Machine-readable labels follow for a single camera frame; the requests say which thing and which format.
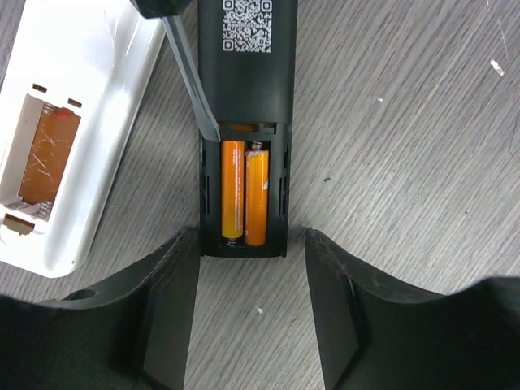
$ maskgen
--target table surface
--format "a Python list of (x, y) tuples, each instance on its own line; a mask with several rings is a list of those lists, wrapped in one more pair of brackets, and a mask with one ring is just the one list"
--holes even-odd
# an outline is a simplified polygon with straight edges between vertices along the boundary
[[(22, 7), (0, 2), (0, 83)], [(202, 259), (187, 389), (323, 388), (305, 227), (439, 293), (520, 274), (519, 16), (515, 0), (300, 1), (290, 250)], [(193, 5), (194, 53), (196, 19)], [(88, 263), (53, 280), (2, 264), (0, 293), (64, 297), (113, 274), (197, 223), (197, 187), (197, 129), (163, 45)]]

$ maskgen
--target black plastic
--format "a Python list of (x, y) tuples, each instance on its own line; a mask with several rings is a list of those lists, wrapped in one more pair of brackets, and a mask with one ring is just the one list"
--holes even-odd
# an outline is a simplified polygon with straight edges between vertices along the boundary
[(327, 390), (520, 388), (519, 278), (443, 296), (312, 229), (305, 260)]
[[(222, 141), (261, 141), (269, 146), (267, 241), (262, 247), (230, 247), (221, 237), (220, 144), (201, 139), (202, 253), (216, 257), (285, 256), (293, 131), (297, 0), (272, 2), (269, 50), (223, 49), (225, 2), (199, 0), (199, 73)], [(257, 132), (234, 132), (233, 124), (259, 124)]]
[(191, 0), (130, 0), (146, 19), (165, 18), (179, 15)]
[(0, 388), (183, 388), (198, 238), (184, 229), (63, 301), (0, 296)]

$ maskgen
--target orange battery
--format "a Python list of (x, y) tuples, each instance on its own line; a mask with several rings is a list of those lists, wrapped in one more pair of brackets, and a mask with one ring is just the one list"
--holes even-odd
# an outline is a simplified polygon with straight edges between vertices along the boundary
[(244, 234), (244, 141), (222, 141), (222, 237), (234, 242)]
[(262, 246), (267, 240), (269, 150), (253, 142), (245, 152), (245, 243)]

